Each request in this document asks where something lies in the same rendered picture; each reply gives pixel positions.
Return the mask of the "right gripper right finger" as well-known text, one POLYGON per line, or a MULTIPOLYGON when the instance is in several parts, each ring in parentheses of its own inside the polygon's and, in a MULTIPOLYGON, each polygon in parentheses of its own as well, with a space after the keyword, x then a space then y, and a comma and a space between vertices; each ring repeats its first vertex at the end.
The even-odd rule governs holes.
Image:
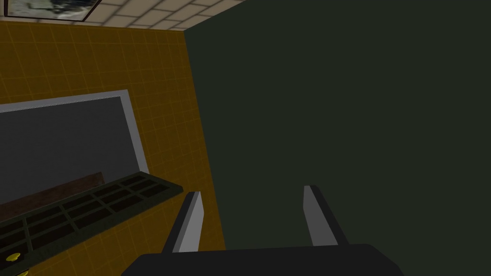
POLYGON ((314 247, 349 244, 318 186, 304 186, 303 211, 314 247))

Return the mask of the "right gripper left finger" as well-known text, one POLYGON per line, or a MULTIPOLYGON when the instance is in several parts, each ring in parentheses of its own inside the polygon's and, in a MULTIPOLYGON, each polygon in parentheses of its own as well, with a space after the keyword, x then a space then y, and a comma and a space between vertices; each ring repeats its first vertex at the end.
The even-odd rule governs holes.
POLYGON ((203 219, 204 208, 201 192, 187 193, 162 253, 197 252, 203 219))

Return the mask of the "dark green panelled door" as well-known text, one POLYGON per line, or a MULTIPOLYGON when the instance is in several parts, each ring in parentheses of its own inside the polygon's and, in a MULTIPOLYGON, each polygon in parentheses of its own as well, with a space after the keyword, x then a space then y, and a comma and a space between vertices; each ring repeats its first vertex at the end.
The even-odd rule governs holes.
POLYGON ((0 222, 0 276, 17 276, 182 192, 137 172, 0 222), (13 253, 21 256, 7 262, 13 253))

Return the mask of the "dark framed picture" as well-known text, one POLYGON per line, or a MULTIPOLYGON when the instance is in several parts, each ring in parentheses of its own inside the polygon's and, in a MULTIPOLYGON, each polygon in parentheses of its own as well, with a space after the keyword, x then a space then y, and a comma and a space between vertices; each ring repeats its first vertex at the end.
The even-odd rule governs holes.
POLYGON ((3 0, 3 16, 83 22, 101 0, 3 0))

